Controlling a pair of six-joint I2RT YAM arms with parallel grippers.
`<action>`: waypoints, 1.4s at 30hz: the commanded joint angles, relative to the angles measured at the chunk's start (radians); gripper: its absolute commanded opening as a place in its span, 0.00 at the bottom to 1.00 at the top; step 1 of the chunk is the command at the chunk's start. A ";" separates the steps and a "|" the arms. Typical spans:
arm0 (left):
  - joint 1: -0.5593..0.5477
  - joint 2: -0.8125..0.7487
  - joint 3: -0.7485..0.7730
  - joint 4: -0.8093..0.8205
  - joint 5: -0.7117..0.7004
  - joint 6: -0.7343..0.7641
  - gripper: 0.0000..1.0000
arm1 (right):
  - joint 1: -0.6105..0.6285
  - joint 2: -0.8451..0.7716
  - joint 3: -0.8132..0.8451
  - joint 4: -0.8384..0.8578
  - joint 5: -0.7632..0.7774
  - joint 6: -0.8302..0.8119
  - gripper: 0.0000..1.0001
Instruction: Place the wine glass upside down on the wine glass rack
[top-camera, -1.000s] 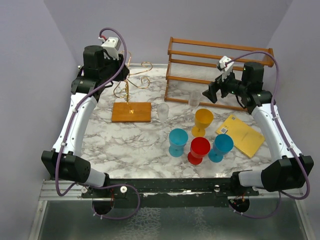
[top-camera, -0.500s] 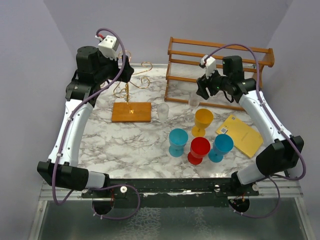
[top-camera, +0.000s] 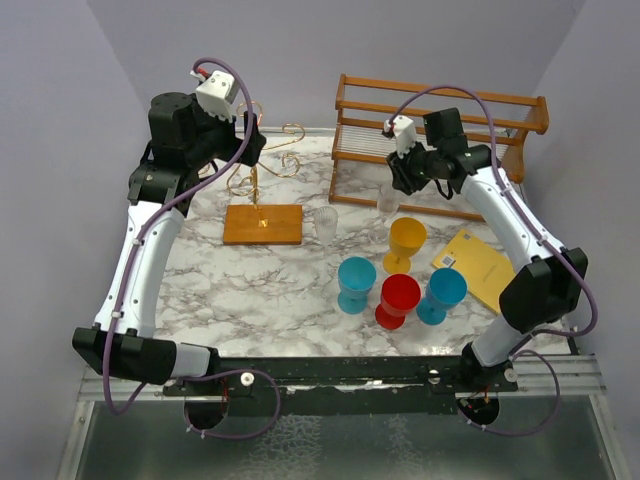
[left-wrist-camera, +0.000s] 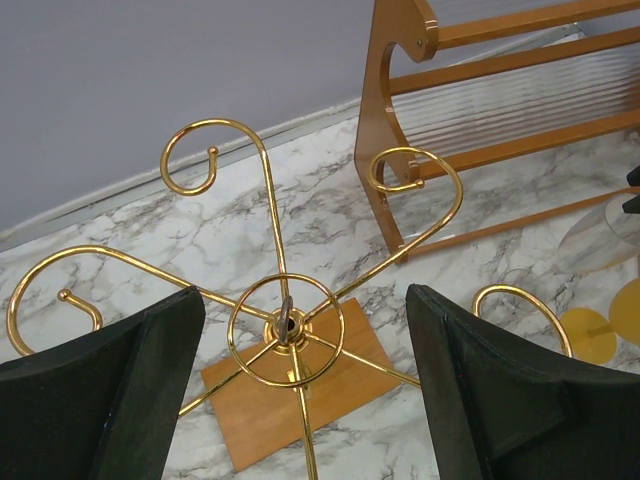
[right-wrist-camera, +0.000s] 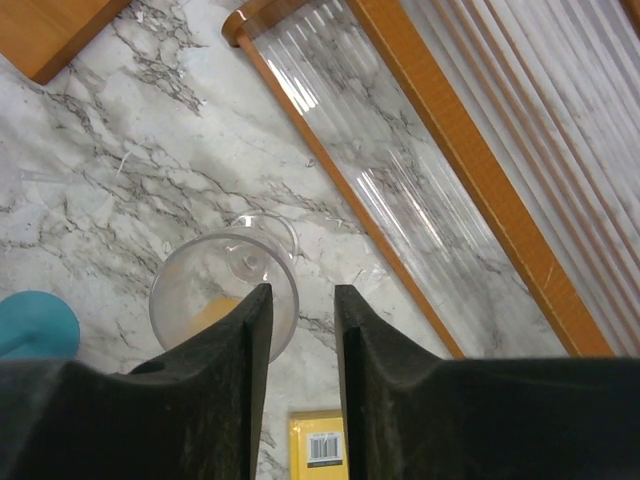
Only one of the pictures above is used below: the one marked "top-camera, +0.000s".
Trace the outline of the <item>clear smooth wine glass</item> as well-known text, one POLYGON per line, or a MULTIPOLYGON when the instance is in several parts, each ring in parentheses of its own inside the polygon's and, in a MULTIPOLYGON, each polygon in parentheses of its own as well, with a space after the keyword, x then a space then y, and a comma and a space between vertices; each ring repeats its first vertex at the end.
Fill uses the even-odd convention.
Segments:
POLYGON ((387 235, 387 223, 396 214, 401 203, 401 193, 391 183, 383 184, 377 197, 377 219, 369 232, 373 243, 382 242, 387 235))

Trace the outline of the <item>yellow plastic goblet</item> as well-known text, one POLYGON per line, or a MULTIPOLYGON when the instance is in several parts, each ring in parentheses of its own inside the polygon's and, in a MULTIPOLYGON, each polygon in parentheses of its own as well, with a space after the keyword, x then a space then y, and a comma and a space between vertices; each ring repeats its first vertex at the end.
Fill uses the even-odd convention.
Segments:
POLYGON ((427 239, 422 222, 410 217, 395 220, 389 231, 389 252, 384 256, 383 268, 392 274, 406 274, 411 268, 411 257, 420 251, 427 239))

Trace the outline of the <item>clear ribbed wine glass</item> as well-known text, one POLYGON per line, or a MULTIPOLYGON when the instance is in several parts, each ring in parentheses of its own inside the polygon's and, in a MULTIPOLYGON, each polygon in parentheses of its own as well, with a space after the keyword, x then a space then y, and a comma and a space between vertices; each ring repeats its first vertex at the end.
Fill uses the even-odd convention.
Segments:
POLYGON ((313 223, 324 257, 327 258, 329 246, 336 235, 338 212, 330 206, 317 208, 313 214, 313 223))

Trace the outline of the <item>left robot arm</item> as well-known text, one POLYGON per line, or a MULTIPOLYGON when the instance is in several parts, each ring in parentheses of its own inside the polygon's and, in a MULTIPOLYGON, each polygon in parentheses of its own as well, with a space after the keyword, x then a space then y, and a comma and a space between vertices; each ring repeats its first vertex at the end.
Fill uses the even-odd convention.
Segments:
POLYGON ((186 193, 200 184, 200 170, 214 160, 253 166, 266 143, 255 113, 243 115, 247 140, 237 137, 235 120, 210 115, 193 94, 152 99, 151 138, 129 177, 127 231, 112 284, 92 326, 77 328, 72 338, 104 378, 162 385, 186 377, 202 395, 220 385, 217 350, 155 338, 155 316, 169 253, 189 211, 186 193))

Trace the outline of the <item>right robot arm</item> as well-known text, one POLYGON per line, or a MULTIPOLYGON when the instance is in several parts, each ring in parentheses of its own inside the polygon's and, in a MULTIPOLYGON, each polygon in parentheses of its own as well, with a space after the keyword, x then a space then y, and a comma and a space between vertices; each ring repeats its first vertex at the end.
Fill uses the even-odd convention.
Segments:
POLYGON ((407 116, 396 114, 384 124, 384 136, 396 143, 386 158, 393 188, 412 195, 429 182, 447 182, 480 213, 515 272, 499 296, 498 316, 461 354, 461 383, 481 391, 529 337, 576 308, 586 290, 588 259, 582 249, 566 248, 535 218, 492 145, 469 145, 457 109, 432 112, 423 120, 424 143, 407 116))

